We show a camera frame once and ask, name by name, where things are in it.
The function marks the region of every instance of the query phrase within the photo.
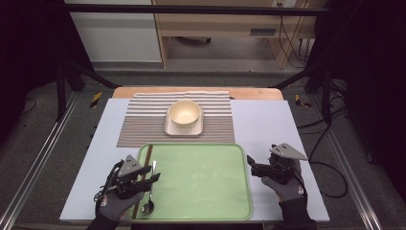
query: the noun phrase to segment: white cabinet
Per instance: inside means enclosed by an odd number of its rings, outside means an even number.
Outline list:
[[[65,0],[67,4],[151,5],[149,0]],[[71,12],[92,62],[162,62],[152,13]]]

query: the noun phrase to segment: black glove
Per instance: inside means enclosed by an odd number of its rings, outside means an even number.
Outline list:
[[[108,182],[107,188],[112,186],[112,180]],[[128,199],[120,199],[116,193],[116,189],[107,191],[107,193],[101,198],[101,204],[99,213],[107,217],[108,219],[118,221],[122,218],[124,212],[132,205],[140,202],[144,197],[144,193],[138,193]]]
[[[302,178],[300,173],[302,172],[301,163],[299,160],[295,160],[295,175],[297,178]],[[273,189],[275,193],[280,198],[280,201],[287,201],[295,198],[303,197],[304,188],[301,183],[296,179],[290,179],[286,184],[282,185],[268,176],[264,176],[262,179],[262,184]]]

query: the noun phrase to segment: striped placemat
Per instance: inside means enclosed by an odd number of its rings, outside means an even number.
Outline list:
[[[165,133],[171,104],[189,99],[204,111],[203,132],[196,136]],[[118,148],[139,148],[146,143],[235,143],[233,116],[228,91],[138,93],[130,99],[120,132]]]

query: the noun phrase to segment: white saucer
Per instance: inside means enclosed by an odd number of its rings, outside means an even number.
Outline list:
[[[170,118],[167,113],[165,120],[165,133],[171,136],[197,136],[203,131],[203,109],[200,117],[192,127],[179,127]]]

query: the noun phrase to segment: spoon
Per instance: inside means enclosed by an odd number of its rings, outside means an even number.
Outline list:
[[[155,168],[156,168],[156,161],[152,162],[152,175],[155,175]],[[149,190],[149,199],[146,204],[144,204],[143,209],[141,210],[141,214],[144,216],[148,216],[149,214],[152,213],[154,205],[151,200],[152,198],[152,185],[151,189]]]

